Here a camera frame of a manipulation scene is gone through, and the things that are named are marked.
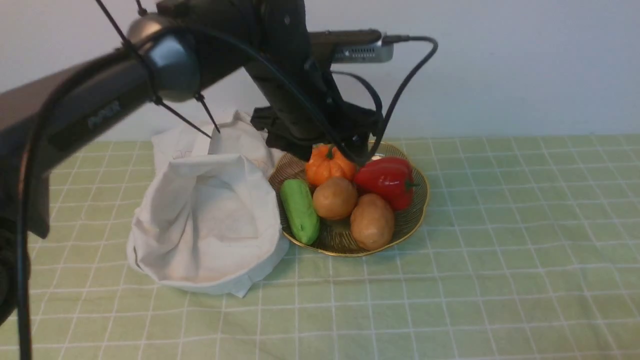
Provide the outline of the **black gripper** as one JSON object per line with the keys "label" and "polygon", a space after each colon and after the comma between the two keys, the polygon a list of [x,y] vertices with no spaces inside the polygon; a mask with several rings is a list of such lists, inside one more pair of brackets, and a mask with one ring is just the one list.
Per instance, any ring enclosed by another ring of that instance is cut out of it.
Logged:
{"label": "black gripper", "polygon": [[287,80],[263,64],[250,66],[250,78],[269,103],[256,107],[251,125],[267,133],[270,148],[300,160],[311,157],[314,145],[336,145],[348,160],[362,164],[370,158],[368,141],[382,129],[382,100],[368,80],[349,73],[369,93],[374,107],[367,108],[343,98],[331,66],[311,65]]}

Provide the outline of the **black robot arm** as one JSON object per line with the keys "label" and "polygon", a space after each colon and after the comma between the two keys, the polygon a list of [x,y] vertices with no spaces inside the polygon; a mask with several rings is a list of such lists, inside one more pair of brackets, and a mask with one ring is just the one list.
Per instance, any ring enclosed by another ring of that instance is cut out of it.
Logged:
{"label": "black robot arm", "polygon": [[1,95],[1,321],[25,307],[28,232],[50,232],[50,173],[147,103],[196,100],[243,68],[269,105],[251,125],[307,161],[333,143],[350,160],[384,129],[376,110],[343,100],[333,63],[381,63],[377,29],[310,32],[302,0],[162,0],[139,12],[122,46]]}

